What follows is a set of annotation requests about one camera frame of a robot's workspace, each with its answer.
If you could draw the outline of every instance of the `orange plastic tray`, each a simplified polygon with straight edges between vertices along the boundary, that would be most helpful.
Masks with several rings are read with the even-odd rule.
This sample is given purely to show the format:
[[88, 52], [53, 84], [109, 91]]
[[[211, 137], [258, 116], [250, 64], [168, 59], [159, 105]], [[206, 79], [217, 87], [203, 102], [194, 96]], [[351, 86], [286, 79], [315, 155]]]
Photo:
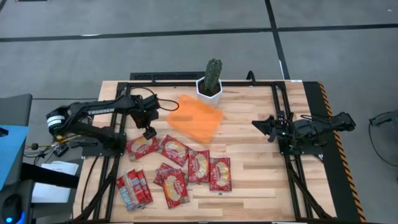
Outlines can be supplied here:
[[208, 143], [223, 119], [223, 112], [187, 95], [178, 99], [180, 108], [167, 117], [169, 125], [194, 139]]

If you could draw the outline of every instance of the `wooden tabletop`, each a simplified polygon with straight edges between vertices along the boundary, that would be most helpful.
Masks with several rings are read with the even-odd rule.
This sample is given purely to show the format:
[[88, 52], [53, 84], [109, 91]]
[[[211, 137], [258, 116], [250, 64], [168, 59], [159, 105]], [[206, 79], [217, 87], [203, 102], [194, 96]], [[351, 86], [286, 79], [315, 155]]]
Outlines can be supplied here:
[[[103, 82], [99, 100], [114, 99], [117, 85], [118, 81]], [[288, 81], [286, 88], [290, 108], [295, 113], [294, 119], [301, 114], [309, 114], [310, 110], [303, 84]], [[163, 99], [177, 101], [182, 94], [196, 98], [196, 89], [192, 86], [157, 86], [150, 87], [150, 89]], [[168, 209], [162, 188], [152, 183], [155, 177], [155, 169], [162, 162], [173, 167], [179, 166], [157, 152], [148, 154], [134, 162], [131, 162], [125, 154], [120, 160], [118, 176], [132, 168], [143, 169], [154, 202], [139, 212], [127, 212], [116, 188], [111, 216], [112, 222], [294, 220], [284, 158], [279, 154], [279, 146], [276, 142], [267, 142], [268, 137], [265, 137], [251, 124], [252, 120], [263, 120], [270, 114], [275, 114], [271, 88], [268, 86], [224, 86], [223, 91], [223, 96], [217, 108], [223, 110], [224, 117], [221, 126], [209, 144], [197, 143], [170, 128], [166, 122], [166, 117], [170, 113], [168, 111], [159, 110], [159, 119], [153, 121], [152, 126], [155, 127], [158, 133], [157, 137], [160, 140], [166, 134], [169, 134], [194, 150], [209, 149], [211, 156], [230, 157], [233, 191], [227, 195], [216, 195], [209, 191], [208, 184], [189, 183], [187, 189], [190, 202]], [[143, 97], [149, 96], [149, 93], [145, 90], [135, 89], [131, 93], [140, 94]], [[281, 93], [279, 94], [280, 105], [283, 109]], [[162, 106], [173, 107], [172, 104], [162, 104]], [[95, 116], [93, 125], [98, 127], [109, 126], [110, 120], [110, 114], [98, 115]], [[133, 120], [128, 116], [126, 121], [127, 139], [137, 138], [142, 133], [143, 130], [136, 129]], [[94, 158], [86, 158], [83, 163], [73, 205], [75, 217], [81, 213], [81, 196], [93, 161]], [[100, 157], [91, 174], [85, 195], [85, 206], [98, 189], [102, 161], [103, 158]], [[335, 208], [323, 164], [314, 156], [302, 156], [302, 161], [309, 191], [326, 212], [335, 216]], [[182, 167], [182, 170], [187, 171], [187, 163]], [[297, 192], [301, 214], [304, 217], [302, 194], [299, 189], [297, 189]], [[107, 199], [108, 191], [103, 196], [100, 218], [105, 215]]]

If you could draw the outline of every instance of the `cracker packet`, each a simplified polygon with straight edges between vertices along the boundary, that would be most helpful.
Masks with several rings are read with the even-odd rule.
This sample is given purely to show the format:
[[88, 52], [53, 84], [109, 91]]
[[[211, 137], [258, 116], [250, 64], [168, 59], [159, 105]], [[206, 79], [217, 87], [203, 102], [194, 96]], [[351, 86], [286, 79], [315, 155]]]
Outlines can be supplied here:
[[187, 188], [180, 169], [170, 169], [162, 174], [162, 186], [169, 209], [189, 202]]
[[152, 199], [152, 195], [150, 194], [150, 190], [148, 187], [147, 179], [145, 178], [145, 174], [143, 170], [137, 171], [137, 176], [139, 179], [139, 183], [144, 190], [144, 194], [147, 198], [148, 203], [153, 202], [154, 200]]
[[180, 166], [184, 166], [185, 161], [188, 159], [188, 150], [190, 148], [178, 140], [166, 135], [160, 144], [158, 150], [163, 156], [171, 159]]
[[147, 140], [144, 136], [133, 139], [126, 144], [126, 150], [129, 153], [131, 161], [141, 158], [142, 156], [155, 152], [159, 149], [159, 140], [153, 137]]
[[230, 158], [210, 158], [210, 190], [232, 191]]
[[[154, 179], [154, 183], [162, 186], [162, 174], [168, 172], [170, 169], [176, 169], [170, 165], [167, 165], [166, 163], [162, 163], [162, 165], [160, 165], [160, 167], [155, 170], [155, 179]], [[185, 186], [188, 185], [188, 174], [182, 172], [182, 175], [184, 176], [184, 184]]]
[[189, 150], [188, 176], [189, 182], [209, 182], [210, 151]]
[[129, 211], [133, 210], [136, 206], [133, 204], [129, 192], [127, 191], [123, 176], [116, 180], [116, 186], [118, 186], [120, 196], [122, 196], [126, 209]]
[[127, 172], [126, 174], [126, 179], [128, 181], [128, 185], [130, 185], [132, 192], [130, 192], [132, 196], [132, 200], [135, 201], [139, 204], [140, 207], [144, 207], [146, 204], [148, 204], [148, 199], [145, 196], [144, 190], [142, 189], [140, 185], [139, 178], [137, 176], [137, 172], [133, 169]]

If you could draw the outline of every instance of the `red wrapper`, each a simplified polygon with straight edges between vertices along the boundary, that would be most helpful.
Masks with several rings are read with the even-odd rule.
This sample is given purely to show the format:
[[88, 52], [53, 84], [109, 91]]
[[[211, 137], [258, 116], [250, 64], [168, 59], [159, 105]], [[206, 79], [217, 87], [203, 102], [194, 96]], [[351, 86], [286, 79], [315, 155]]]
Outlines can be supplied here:
[[229, 158], [210, 159], [210, 190], [232, 190], [231, 160]]
[[142, 189], [137, 172], [135, 170], [130, 170], [127, 173], [127, 180], [131, 185], [132, 192], [131, 195], [136, 198], [139, 205], [145, 205], [148, 203], [148, 199], [145, 196], [144, 190]]
[[189, 151], [188, 176], [189, 182], [209, 182], [210, 151]]
[[162, 175], [162, 179], [163, 191], [169, 208], [189, 202], [184, 177], [180, 169], [169, 170]]
[[123, 177], [120, 177], [116, 180], [116, 185], [118, 186], [119, 193], [122, 196], [124, 205], [126, 206], [127, 210], [133, 210], [136, 205], [134, 205], [132, 202], [126, 184], [124, 183]]
[[[169, 166], [166, 163], [162, 163], [162, 165], [160, 165], [159, 169], [157, 169], [155, 171], [156, 176], [155, 176], [155, 179], [154, 179], [154, 183], [159, 185], [159, 186], [162, 186], [162, 175], [164, 173], [168, 172], [170, 169], [176, 169], [176, 168], [173, 168], [172, 166]], [[187, 184], [188, 184], [188, 174], [182, 172], [182, 175], [184, 176], [185, 186], [187, 186]]]
[[145, 196], [149, 202], [153, 202], [152, 195], [150, 194], [150, 190], [147, 184], [147, 179], [145, 178], [145, 174], [143, 170], [137, 172], [137, 176], [139, 179], [139, 183], [141, 184], [142, 189], [144, 190]]
[[169, 135], [166, 135], [160, 144], [158, 152], [173, 160], [178, 165], [184, 166], [185, 161], [188, 159], [188, 150], [188, 146], [180, 143], [174, 138], [171, 138]]
[[127, 142], [126, 150], [129, 153], [131, 161], [141, 158], [142, 156], [155, 152], [159, 149], [159, 140], [156, 137], [147, 140], [144, 136]]

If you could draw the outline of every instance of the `plant pot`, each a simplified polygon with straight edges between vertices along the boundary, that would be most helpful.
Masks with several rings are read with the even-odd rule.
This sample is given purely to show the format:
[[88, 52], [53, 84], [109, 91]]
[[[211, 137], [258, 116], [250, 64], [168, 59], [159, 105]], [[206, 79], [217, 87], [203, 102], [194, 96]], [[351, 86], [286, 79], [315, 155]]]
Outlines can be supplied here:
[[213, 95], [213, 96], [206, 96], [206, 95], [204, 95], [204, 94], [199, 92], [200, 83], [204, 79], [205, 79], [205, 77], [197, 80], [197, 100], [200, 100], [200, 101], [206, 103], [209, 106], [215, 107], [215, 106], [217, 106], [218, 101], [220, 100], [221, 95], [223, 94], [223, 86], [221, 85], [221, 80], [218, 80], [218, 83], [220, 85], [220, 91], [217, 94]]

